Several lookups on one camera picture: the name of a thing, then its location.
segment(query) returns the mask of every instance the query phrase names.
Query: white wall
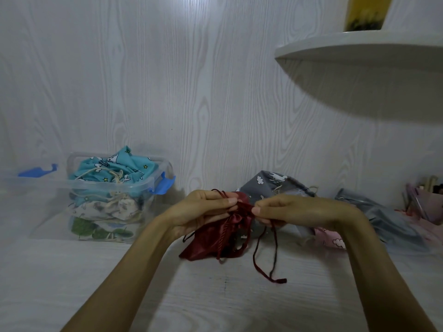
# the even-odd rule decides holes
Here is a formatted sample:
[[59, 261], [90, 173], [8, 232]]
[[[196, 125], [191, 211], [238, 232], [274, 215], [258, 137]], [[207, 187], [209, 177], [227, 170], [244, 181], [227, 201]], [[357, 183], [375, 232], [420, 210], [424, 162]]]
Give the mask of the white wall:
[[[341, 31], [347, 0], [0, 0], [0, 109], [17, 161], [167, 156], [187, 192], [260, 169], [399, 205], [443, 174], [443, 75], [287, 62]], [[441, 0], [394, 0], [385, 30], [443, 33]]]

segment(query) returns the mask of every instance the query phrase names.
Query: white shelf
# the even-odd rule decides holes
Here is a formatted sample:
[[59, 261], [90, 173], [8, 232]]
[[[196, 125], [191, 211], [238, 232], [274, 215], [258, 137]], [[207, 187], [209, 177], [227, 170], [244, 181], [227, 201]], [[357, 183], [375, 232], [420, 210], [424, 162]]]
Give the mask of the white shelf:
[[277, 48], [275, 58], [443, 72], [443, 36], [382, 30], [333, 33]]

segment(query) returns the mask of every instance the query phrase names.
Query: red drawstring pouch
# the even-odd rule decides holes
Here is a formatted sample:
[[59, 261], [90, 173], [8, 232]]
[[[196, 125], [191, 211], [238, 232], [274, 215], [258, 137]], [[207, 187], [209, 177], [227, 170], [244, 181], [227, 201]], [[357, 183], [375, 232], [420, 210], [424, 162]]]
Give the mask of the red drawstring pouch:
[[[218, 191], [220, 195], [227, 198], [226, 194]], [[189, 261], [201, 260], [210, 256], [220, 258], [237, 258], [243, 255], [245, 249], [248, 247], [249, 239], [251, 237], [251, 224], [254, 220], [254, 215], [251, 212], [252, 205], [249, 203], [248, 196], [243, 192], [235, 192], [238, 195], [238, 209], [230, 212], [230, 216], [226, 219], [215, 221], [213, 223], [207, 223], [201, 228], [197, 229], [194, 233], [188, 237], [183, 238], [183, 242], [194, 236], [192, 242], [184, 249], [179, 255], [180, 258], [185, 258]], [[261, 273], [264, 277], [274, 283], [286, 283], [286, 279], [272, 278], [272, 274], [277, 263], [277, 233], [275, 231], [274, 223], [271, 221], [272, 232], [274, 233], [275, 240], [275, 254], [274, 264], [269, 276], [258, 267], [255, 262], [255, 254], [257, 253], [260, 239], [266, 233], [266, 228], [257, 240], [257, 246], [254, 254], [252, 255], [252, 261], [255, 269]], [[236, 238], [238, 237], [238, 231], [246, 232], [246, 240], [239, 249], [236, 248]]]

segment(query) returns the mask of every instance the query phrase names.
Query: pink fabric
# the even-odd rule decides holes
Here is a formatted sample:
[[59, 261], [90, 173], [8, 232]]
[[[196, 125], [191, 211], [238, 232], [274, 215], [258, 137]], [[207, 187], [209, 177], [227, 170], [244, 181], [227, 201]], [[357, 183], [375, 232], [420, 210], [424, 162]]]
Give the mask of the pink fabric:
[[331, 248], [346, 249], [343, 239], [337, 232], [329, 231], [321, 227], [314, 228], [314, 231], [315, 241], [319, 244]]

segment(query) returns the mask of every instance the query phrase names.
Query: clear plastic container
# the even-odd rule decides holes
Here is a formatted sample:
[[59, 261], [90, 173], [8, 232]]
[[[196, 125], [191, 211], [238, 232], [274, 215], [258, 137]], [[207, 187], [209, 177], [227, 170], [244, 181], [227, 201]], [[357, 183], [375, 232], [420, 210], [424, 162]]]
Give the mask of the clear plastic container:
[[[158, 213], [157, 195], [174, 183], [172, 167], [164, 158], [150, 156], [158, 168], [136, 183], [68, 178], [80, 162], [94, 156], [109, 155], [74, 153], [60, 164], [38, 160], [14, 170], [0, 170], [3, 230], [4, 225], [19, 228], [33, 239], [133, 242]], [[85, 202], [75, 205], [79, 196]]]

